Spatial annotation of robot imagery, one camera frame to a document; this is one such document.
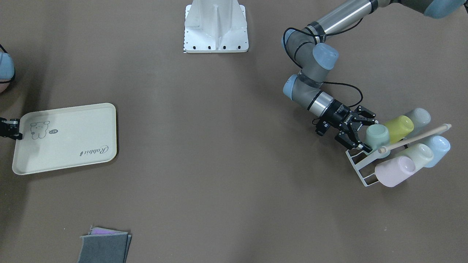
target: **gray tabletop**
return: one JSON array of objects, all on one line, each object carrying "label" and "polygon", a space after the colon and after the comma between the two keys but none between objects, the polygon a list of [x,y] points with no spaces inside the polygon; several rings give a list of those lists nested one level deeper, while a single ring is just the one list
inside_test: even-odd
[{"label": "gray tabletop", "polygon": [[298,71],[283,31],[341,2],[242,0],[249,52],[184,54],[187,0],[3,1],[17,78],[0,117],[110,102],[119,153],[18,176],[0,140],[0,262],[76,262],[91,225],[133,234],[128,263],[466,262],[468,16],[394,4],[327,42],[340,52],[328,80],[360,87],[379,120],[422,107],[431,127],[453,125],[436,167],[366,188],[335,133],[315,135],[282,93]]}]

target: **white mounting bracket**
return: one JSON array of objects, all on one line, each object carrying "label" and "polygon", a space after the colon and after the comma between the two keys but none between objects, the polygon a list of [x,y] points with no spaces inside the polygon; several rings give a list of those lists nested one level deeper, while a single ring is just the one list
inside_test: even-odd
[{"label": "white mounting bracket", "polygon": [[184,52],[249,50],[245,7],[237,0],[193,0],[185,8]]}]

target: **blue joint cap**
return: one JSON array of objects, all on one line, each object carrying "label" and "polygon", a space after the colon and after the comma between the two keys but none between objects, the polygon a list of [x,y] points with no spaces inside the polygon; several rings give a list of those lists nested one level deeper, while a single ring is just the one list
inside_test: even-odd
[{"label": "blue joint cap", "polygon": [[291,36],[292,33],[294,33],[294,29],[290,29],[290,30],[286,31],[284,42],[283,42],[283,38],[281,38],[281,45],[283,46],[283,48],[285,50],[286,50],[285,43],[288,43],[288,39],[289,39],[289,37]]},{"label": "blue joint cap", "polygon": [[338,51],[325,43],[318,43],[312,50],[317,63],[326,70],[332,70],[338,60]]},{"label": "blue joint cap", "polygon": [[297,74],[292,75],[291,77],[289,77],[288,81],[286,81],[286,84],[283,87],[283,93],[291,100],[293,100],[293,87],[294,83],[296,82],[296,79]]},{"label": "blue joint cap", "polygon": [[434,0],[424,11],[425,16],[443,18],[462,6],[466,0]]},{"label": "blue joint cap", "polygon": [[15,66],[10,55],[0,52],[0,80],[9,80],[15,74]]}]

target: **white plastic base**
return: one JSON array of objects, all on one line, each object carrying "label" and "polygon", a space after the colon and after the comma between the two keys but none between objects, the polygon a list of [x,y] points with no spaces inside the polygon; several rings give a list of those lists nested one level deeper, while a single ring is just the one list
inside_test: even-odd
[{"label": "white plastic base", "polygon": [[31,112],[21,117],[20,132],[12,166],[17,175],[108,162],[117,154],[110,103]]},{"label": "white plastic base", "polygon": [[247,52],[245,7],[237,0],[194,0],[185,8],[183,47],[186,53]]}]

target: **gray cloth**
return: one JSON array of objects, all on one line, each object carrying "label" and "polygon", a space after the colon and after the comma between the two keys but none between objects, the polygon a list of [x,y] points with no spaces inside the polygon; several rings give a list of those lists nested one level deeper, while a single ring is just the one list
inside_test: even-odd
[{"label": "gray cloth", "polygon": [[81,237],[78,263],[125,263],[132,235],[128,232],[89,234]]}]

